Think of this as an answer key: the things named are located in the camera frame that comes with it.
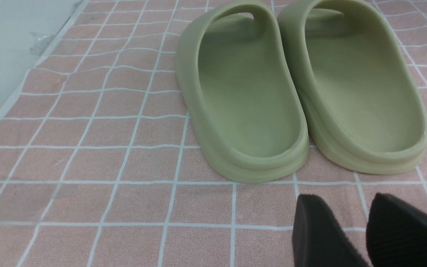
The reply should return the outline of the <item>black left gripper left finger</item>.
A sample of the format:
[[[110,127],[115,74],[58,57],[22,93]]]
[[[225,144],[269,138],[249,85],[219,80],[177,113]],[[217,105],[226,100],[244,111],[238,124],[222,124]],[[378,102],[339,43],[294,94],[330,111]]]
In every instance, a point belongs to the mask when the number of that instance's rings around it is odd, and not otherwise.
[[[327,203],[300,194],[292,232],[295,267],[368,267],[340,227]]]

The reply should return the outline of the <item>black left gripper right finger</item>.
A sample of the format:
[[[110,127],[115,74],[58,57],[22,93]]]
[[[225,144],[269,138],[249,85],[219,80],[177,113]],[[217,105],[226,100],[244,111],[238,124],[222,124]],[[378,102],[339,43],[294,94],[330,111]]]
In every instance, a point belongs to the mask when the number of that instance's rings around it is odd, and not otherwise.
[[[366,248],[375,267],[427,267],[427,214],[389,193],[376,193]]]

